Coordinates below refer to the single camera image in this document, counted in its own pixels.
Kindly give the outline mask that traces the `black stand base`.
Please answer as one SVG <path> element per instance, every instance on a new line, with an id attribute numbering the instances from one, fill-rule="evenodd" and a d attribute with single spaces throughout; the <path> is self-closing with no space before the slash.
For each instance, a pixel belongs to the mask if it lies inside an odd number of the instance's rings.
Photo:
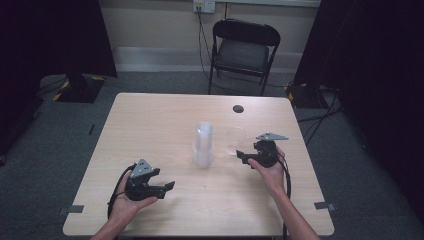
<path id="1" fill-rule="evenodd" d="M 288 99 L 295 108 L 320 108 L 318 92 L 307 85 L 289 85 L 285 90 Z"/>
<path id="2" fill-rule="evenodd" d="M 94 103 L 105 79 L 101 76 L 67 74 L 64 84 L 53 97 L 56 102 Z"/>

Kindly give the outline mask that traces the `dark curtain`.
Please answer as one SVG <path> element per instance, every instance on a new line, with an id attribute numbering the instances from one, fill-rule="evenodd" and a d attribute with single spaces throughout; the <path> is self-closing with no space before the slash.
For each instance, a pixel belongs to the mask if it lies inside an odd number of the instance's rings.
<path id="1" fill-rule="evenodd" d="M 294 82 L 338 90 L 424 221 L 424 0 L 321 0 Z"/>
<path id="2" fill-rule="evenodd" d="M 117 75 L 99 0 L 0 0 L 0 156 L 49 75 Z"/>

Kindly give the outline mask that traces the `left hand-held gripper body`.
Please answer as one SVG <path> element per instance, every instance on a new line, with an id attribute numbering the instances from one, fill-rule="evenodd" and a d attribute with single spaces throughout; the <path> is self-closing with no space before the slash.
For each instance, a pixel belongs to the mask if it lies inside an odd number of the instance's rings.
<path id="1" fill-rule="evenodd" d="M 153 167 L 145 159 L 140 159 L 127 180 L 126 196 L 132 201 L 141 201 L 152 197 L 149 180 L 153 173 Z"/>

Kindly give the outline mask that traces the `single clear plastic cup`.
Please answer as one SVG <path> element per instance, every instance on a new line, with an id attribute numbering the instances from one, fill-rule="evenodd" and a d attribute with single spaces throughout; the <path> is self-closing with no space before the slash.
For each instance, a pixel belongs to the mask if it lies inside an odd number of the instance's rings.
<path id="1" fill-rule="evenodd" d="M 237 150 L 244 146 L 246 132 L 241 127 L 230 127 L 226 132 L 226 146 L 230 155 L 235 155 Z"/>

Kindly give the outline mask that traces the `white wall socket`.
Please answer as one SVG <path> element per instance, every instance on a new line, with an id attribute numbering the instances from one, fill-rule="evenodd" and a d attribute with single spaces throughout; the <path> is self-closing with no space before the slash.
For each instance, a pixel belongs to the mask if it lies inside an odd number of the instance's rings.
<path id="1" fill-rule="evenodd" d="M 193 0 L 193 11 L 195 13 L 213 14 L 215 9 L 215 0 Z"/>

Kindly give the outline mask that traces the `stack of clear plastic cups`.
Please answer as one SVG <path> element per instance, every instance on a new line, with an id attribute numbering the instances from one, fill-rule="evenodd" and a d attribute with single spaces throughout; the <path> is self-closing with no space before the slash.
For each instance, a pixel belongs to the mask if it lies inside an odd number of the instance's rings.
<path id="1" fill-rule="evenodd" d="M 196 126 L 196 138 L 193 141 L 193 162 L 199 168 L 208 168 L 213 160 L 213 126 L 209 122 L 199 122 Z"/>

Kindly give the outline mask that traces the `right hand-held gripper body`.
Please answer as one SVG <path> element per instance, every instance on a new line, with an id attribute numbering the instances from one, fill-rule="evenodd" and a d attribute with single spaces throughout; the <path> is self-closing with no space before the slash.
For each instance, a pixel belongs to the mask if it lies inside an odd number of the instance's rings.
<path id="1" fill-rule="evenodd" d="M 272 167 L 279 161 L 276 141 L 288 140 L 287 136 L 266 132 L 256 137 L 257 142 L 261 143 L 260 149 L 257 151 L 258 157 L 255 159 L 261 166 L 265 168 Z"/>

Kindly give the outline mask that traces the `white wall trunking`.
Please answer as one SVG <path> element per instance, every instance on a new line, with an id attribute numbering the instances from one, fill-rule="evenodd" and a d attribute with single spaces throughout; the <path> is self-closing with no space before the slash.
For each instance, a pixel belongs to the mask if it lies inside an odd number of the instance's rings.
<path id="1" fill-rule="evenodd" d="M 318 8 L 322 0 L 215 0 L 235 4 Z"/>

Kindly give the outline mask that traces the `person's left hand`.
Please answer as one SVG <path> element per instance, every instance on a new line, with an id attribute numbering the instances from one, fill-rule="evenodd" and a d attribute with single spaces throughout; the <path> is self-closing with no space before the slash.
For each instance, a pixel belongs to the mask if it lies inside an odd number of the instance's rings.
<path id="1" fill-rule="evenodd" d="M 156 197 L 149 197 L 141 201 L 130 200 L 124 193 L 127 179 L 128 177 L 125 176 L 118 186 L 116 191 L 117 197 L 112 207 L 111 216 L 109 217 L 112 224 L 119 229 L 124 229 L 141 209 L 157 201 Z"/>

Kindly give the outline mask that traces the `person's right hand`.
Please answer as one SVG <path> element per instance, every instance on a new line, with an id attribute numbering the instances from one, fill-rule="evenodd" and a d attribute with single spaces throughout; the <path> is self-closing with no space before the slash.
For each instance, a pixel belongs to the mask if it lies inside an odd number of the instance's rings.
<path id="1" fill-rule="evenodd" d="M 264 181 L 272 196 L 286 195 L 284 186 L 284 170 L 280 163 L 276 163 L 269 168 L 261 166 L 254 159 L 249 159 L 248 163 L 251 167 L 259 172 L 262 180 Z"/>

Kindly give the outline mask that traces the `black folding chair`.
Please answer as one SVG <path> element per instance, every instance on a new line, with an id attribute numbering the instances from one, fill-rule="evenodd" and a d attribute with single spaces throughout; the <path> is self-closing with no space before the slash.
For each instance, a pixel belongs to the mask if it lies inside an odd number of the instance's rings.
<path id="1" fill-rule="evenodd" d="M 213 72 L 227 71 L 259 77 L 264 94 L 276 51 L 279 32 L 270 25 L 237 19 L 223 19 L 214 24 L 208 93 Z"/>

